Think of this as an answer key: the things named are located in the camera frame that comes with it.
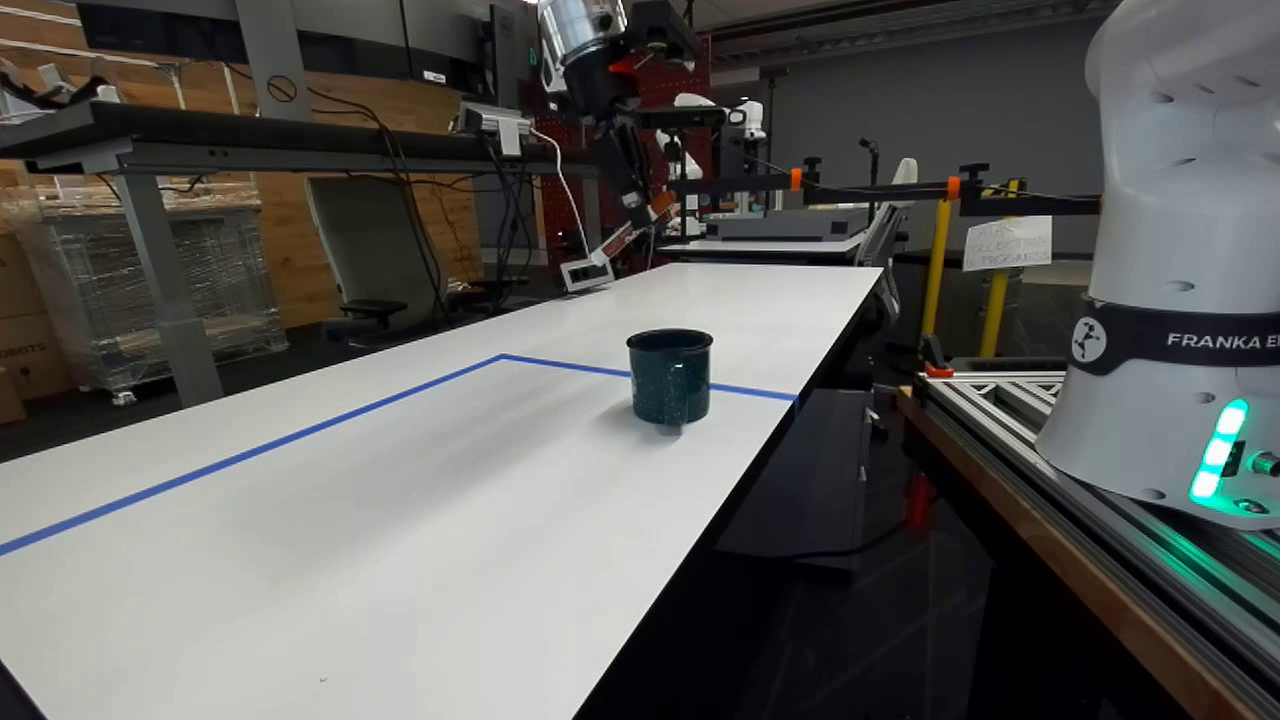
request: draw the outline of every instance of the green light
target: green light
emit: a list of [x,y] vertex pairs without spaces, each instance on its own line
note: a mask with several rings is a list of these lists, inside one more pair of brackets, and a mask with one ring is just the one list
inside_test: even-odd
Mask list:
[[1222,437],[1216,437],[1216,440],[1208,444],[1208,451],[1205,451],[1205,467],[1216,467],[1216,472],[1222,472],[1222,467],[1227,467],[1227,459],[1232,459],[1232,440],[1222,440]]
[[1192,496],[1199,496],[1199,501],[1205,501],[1205,496],[1216,496],[1222,485],[1226,485],[1226,477],[1199,472],[1195,485],[1192,485]]
[[1216,417],[1216,437],[1238,440],[1246,430],[1248,418],[1248,400],[1232,400],[1222,417]]

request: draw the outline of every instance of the white table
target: white table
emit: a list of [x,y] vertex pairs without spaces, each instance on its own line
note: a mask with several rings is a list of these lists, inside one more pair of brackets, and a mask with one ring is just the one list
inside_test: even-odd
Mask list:
[[[877,274],[671,265],[0,463],[0,661],[55,720],[573,717]],[[616,371],[669,324],[679,437]]]

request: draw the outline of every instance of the dark teal cup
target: dark teal cup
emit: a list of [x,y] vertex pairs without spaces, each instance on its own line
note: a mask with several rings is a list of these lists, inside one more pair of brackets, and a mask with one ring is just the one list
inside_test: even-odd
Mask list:
[[713,405],[713,337],[692,329],[652,329],[630,337],[634,413],[647,423],[692,423]]

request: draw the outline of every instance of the yellow pole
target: yellow pole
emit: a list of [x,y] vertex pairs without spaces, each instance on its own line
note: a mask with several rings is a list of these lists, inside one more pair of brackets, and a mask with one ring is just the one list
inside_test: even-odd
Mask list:
[[992,273],[979,360],[992,360],[1000,353],[1003,305],[1007,305],[1007,273]]
[[935,215],[931,215],[931,252],[929,252],[919,337],[935,337],[935,312],[944,305],[950,239],[951,239],[951,199],[939,199]]

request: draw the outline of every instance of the blue tape line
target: blue tape line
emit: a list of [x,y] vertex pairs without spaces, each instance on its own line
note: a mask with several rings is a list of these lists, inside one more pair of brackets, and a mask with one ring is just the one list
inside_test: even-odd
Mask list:
[[329,418],[309,423],[309,426],[300,426],[300,430],[290,430],[290,437],[278,437],[278,440],[269,440],[269,444],[246,447],[246,451],[235,451],[235,455],[226,455],[226,459],[206,463],[206,467],[193,467],[193,472],[174,477],[174,478],[163,478],[163,485],[152,485],[152,488],[141,488],[141,492],[133,492],[133,496],[110,501],[110,502],[87,509],[87,512],[81,512],[81,517],[55,519],[55,523],[38,528],[38,530],[30,530],[30,536],[6,539],[6,542],[0,542],[0,561],[13,554],[13,552],[24,552],[24,549],[34,549],[34,542],[45,542],[45,539],[54,539],[54,536],[63,536],[63,530],[71,530],[71,528],[83,528],[83,523],[96,523],[96,519],[105,519],[105,517],[115,517],[115,512],[125,512],[125,509],[136,509],[136,502],[145,502],[145,501],[155,501],[155,496],[168,496],[168,492],[175,492],[175,488],[202,485],[202,478],[209,478],[209,477],[217,477],[217,472],[230,472],[230,467],[235,467],[235,463],[249,463],[249,459],[258,459],[258,455],[274,455],[274,451],[279,451],[279,447],[290,447],[290,444],[300,444],[300,440],[309,440],[309,437],[321,437],[321,430],[334,430],[334,426],[341,426],[341,423],[354,423],[354,418],[361,418],[361,417],[369,417],[369,413],[406,405],[406,400],[411,400],[411,395],[423,395],[423,393],[432,393],[432,386],[443,386],[443,382],[454,382],[454,381],[463,381],[463,377],[473,377],[473,371],[484,371],[484,368],[492,368],[492,364],[501,364],[501,357],[489,357],[489,360],[480,360],[480,364],[458,368],[458,371],[449,371],[449,377],[432,377],[432,381],[411,382],[411,386],[406,386],[406,393],[396,393],[396,395],[361,405],[361,407],[354,407],[354,413],[341,413],[341,417],[329,417]]
[[[585,377],[634,377],[634,371],[625,371],[625,368],[567,364],[567,360],[511,357],[511,353],[504,353],[501,360],[527,364],[527,368],[585,371]],[[778,400],[778,405],[794,405],[794,400],[798,400],[798,393],[770,393],[770,386],[748,386],[748,382],[713,382],[713,393],[752,395],[752,400]]]
[[[34,542],[55,539],[55,536],[63,536],[63,530],[76,530],[76,528],[83,528],[83,523],[96,523],[96,519],[105,519],[105,517],[130,512],[130,509],[136,509],[136,502],[147,502],[147,501],[155,501],[155,496],[168,496],[168,492],[175,492],[175,488],[213,478],[213,477],[220,477],[220,472],[230,472],[230,467],[235,467],[235,463],[274,455],[274,451],[279,451],[279,447],[290,447],[290,444],[300,444],[300,440],[309,440],[309,437],[321,437],[321,430],[334,430],[334,426],[354,423],[354,418],[361,418],[361,417],[373,417],[373,413],[379,413],[379,407],[406,405],[406,400],[423,395],[423,393],[443,386],[443,382],[458,382],[458,381],[476,377],[476,371],[484,371],[484,368],[492,368],[492,364],[527,364],[527,368],[558,368],[558,371],[585,371],[585,377],[634,377],[634,371],[600,368],[600,364],[567,364],[567,360],[508,357],[508,353],[501,353],[501,357],[489,357],[489,360],[480,360],[480,364],[469,364],[469,368],[432,377],[432,381],[423,381],[423,382],[411,382],[411,386],[406,386],[406,393],[396,393],[396,395],[361,405],[361,407],[354,407],[354,413],[341,413],[341,417],[329,417],[329,418],[321,418],[321,423],[296,426],[296,430],[278,437],[278,440],[269,440],[269,444],[246,447],[246,451],[226,455],[226,459],[217,459],[217,463],[193,467],[193,472],[174,477],[174,478],[163,478],[163,485],[152,485],[152,488],[130,492],[130,496],[119,496],[119,501],[96,502],[96,509],[87,509],[87,512],[76,512],[76,517],[68,517],[68,519],[55,519],[55,523],[50,523],[50,528],[30,530],[30,536],[6,539],[6,542],[0,542],[0,561],[24,552],[24,549],[34,549]],[[779,400],[779,405],[794,405],[794,400],[798,400],[794,393],[770,393],[770,386],[744,386],[744,382],[713,382],[713,393],[752,395],[752,400]]]

